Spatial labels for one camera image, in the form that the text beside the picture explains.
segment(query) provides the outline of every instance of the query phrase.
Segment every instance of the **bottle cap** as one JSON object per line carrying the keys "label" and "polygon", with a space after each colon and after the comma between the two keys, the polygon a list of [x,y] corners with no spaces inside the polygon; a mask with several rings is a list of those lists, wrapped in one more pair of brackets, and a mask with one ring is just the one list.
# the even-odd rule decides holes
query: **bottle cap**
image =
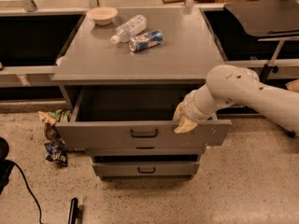
{"label": "bottle cap", "polygon": [[119,37],[118,35],[113,35],[113,36],[111,37],[111,42],[112,42],[113,44],[118,44],[118,43],[120,42],[120,37]]}

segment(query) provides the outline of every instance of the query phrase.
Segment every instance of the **bottle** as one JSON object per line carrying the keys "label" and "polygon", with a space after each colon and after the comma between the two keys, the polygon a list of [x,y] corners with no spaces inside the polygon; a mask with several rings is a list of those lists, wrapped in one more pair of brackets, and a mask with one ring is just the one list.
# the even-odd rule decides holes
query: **bottle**
{"label": "bottle", "polygon": [[131,37],[145,30],[147,25],[147,19],[142,15],[137,15],[116,29],[116,34],[111,37],[111,42],[113,44],[128,42]]}
{"label": "bottle", "polygon": [[131,51],[136,52],[142,49],[149,49],[160,44],[163,41],[163,34],[161,31],[151,31],[143,35],[132,37],[129,41]]}

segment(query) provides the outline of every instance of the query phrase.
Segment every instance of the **speckled floor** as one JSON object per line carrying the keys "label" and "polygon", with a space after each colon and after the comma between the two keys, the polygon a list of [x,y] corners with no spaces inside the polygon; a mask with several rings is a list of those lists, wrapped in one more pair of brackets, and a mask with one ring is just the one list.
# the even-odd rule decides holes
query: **speckled floor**
{"label": "speckled floor", "polygon": [[[48,224],[67,223],[74,197],[83,205],[82,224],[299,223],[299,139],[268,119],[231,121],[223,145],[206,151],[192,180],[103,182],[82,153],[69,153],[68,167],[48,162],[36,112],[0,114],[0,136],[9,142],[8,157],[25,172]],[[38,223],[16,168],[0,196],[0,223]]]}

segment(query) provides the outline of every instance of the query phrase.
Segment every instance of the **can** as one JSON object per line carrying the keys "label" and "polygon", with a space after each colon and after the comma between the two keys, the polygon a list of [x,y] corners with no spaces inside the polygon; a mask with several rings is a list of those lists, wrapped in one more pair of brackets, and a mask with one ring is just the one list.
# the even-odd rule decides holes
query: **can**
{"label": "can", "polygon": [[143,35],[132,37],[129,41],[131,51],[136,52],[142,49],[149,49],[157,46],[163,41],[163,34],[161,31],[151,31]]}

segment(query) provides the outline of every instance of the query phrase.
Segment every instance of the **bowl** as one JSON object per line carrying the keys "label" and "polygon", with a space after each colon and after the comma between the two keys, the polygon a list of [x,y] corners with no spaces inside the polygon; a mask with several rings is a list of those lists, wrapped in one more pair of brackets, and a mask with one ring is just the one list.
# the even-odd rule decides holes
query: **bowl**
{"label": "bowl", "polygon": [[114,7],[95,7],[87,11],[86,16],[98,25],[108,25],[117,14],[118,10]]}

